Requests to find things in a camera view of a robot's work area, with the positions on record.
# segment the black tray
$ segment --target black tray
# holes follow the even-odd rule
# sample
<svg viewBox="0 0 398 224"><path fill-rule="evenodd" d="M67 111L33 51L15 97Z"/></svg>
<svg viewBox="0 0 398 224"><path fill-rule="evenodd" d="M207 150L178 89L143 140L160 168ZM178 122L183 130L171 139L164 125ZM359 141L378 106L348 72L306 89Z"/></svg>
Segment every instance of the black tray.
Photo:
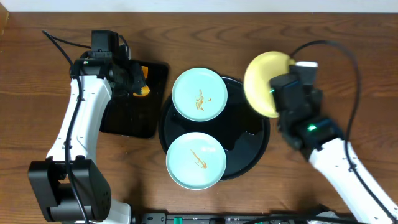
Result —
<svg viewBox="0 0 398 224"><path fill-rule="evenodd" d="M269 120L247 103L240 81L222 78L228 100L220 115L210 121L190 121L177 112L169 96L159 120L159 139L167 153L171 143L185 133L202 132L213 136L225 149L227 163L221 180L228 180L249 171L262 157L268 145Z"/></svg>

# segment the black cable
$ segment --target black cable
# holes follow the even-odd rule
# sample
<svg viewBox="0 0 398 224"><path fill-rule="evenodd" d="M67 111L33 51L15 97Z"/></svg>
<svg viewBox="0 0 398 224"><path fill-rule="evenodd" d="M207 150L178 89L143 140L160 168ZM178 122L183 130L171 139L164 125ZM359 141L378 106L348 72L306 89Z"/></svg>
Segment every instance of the black cable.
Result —
<svg viewBox="0 0 398 224"><path fill-rule="evenodd" d="M346 130L346 136L345 136L345 142L344 142L345 154L346 154L347 161L348 161L348 164L349 164L349 169L350 169L350 171L352 170L354 172L355 176L358 178L358 180L360 181L362 186L366 189L366 191L373 198L373 200L381 207L381 209L387 214L387 216L392 220L392 223L397 223L397 220L393 216L393 214L381 203L381 201L377 198L377 196L372 192L372 190L368 187L368 185L362 179L362 177L360 176L360 174L356 170L356 164L354 164L354 162L351 160L351 157L349 156L349 152L348 152L348 142L349 142L349 137L351 135L351 128L353 126L353 122L354 122L354 119L355 119L355 114L356 114L356 111L358 110L359 100L361 98L361 80L362 80L362 75L361 75L361 71L359 70L359 65L358 65L358 61L357 61L357 59L355 57L355 54L352 53L350 50L348 50L346 47L344 47L339 42L332 41L332 40L316 40L316 41L312 41L312 42L306 43L306 44L300 46L299 48L297 48L296 50L294 50L290 54L290 58L294 58L294 55L297 52L299 52L300 50L302 50L303 48L306 48L306 47L311 46L311 45L317 45L317 44L325 44L325 45L330 45L330 46L336 47L337 49L342 51L351 60L351 63L353 64L354 72L355 72L355 75L356 75L356 93L355 93L354 106L353 106L353 110L351 112L351 115L349 117L347 130Z"/></svg>
<svg viewBox="0 0 398 224"><path fill-rule="evenodd" d="M128 58L130 57L130 47L129 47L129 44L127 43L127 41L125 40L125 38L124 38L122 35L119 34L119 37L120 37L120 39L123 40L124 45L126 45L126 47L127 47L126 54L127 54L127 59L128 59Z"/></svg>
<svg viewBox="0 0 398 224"><path fill-rule="evenodd" d="M61 51L63 56L66 58L66 60L68 60L70 66L72 68L72 74L74 75L73 63L70 60L70 58L67 55L67 53L61 48L61 46L59 46L58 43L56 43L54 38L49 33L47 33L45 30L42 30L42 32L43 32L44 35L46 35L51 40L51 42L59 49L59 51ZM77 117L77 113L79 111L81 99L83 97L83 89L81 87L80 77L76 77L76 80L77 80L77 84L79 86L79 95L77 97L77 103L76 103L75 110L73 111L73 115L72 115L72 118L70 120L68 132L67 132L67 138L66 138L66 141L64 143L65 144L65 166L66 166L66 169L67 169L67 174L69 176L69 182L70 182L73 194L75 196L77 204L80 207L81 214L83 215L83 219L84 219L86 224L89 224L86 210L85 210L85 208L84 208L84 206L83 206L83 204L81 202L81 198L80 198L79 193L78 193L78 191L76 189L75 178L74 178L73 173L72 173L71 168L70 168L70 158L69 158L69 156L70 156L70 136L72 135L73 125L75 124L75 120L76 120L76 117Z"/></svg>
<svg viewBox="0 0 398 224"><path fill-rule="evenodd" d="M87 45L75 44L75 43L69 42L69 41L67 41L67 40L59 39L58 37L55 37L55 36L53 36L53 35L50 35L50 36L51 36L54 40L57 40L57 41L62 42L62 43L64 43L64 44L69 44L69 45L76 46L76 47L84 47L84 48L91 49L91 47L90 47L90 46L87 46Z"/></svg>
<svg viewBox="0 0 398 224"><path fill-rule="evenodd" d="M257 224L260 222L270 222L276 220L294 220L294 221L320 221L320 222L330 222L337 224L364 224L357 221L344 220L340 218L329 218L329 217L318 217L313 215L275 215L269 217L257 218L243 224Z"/></svg>

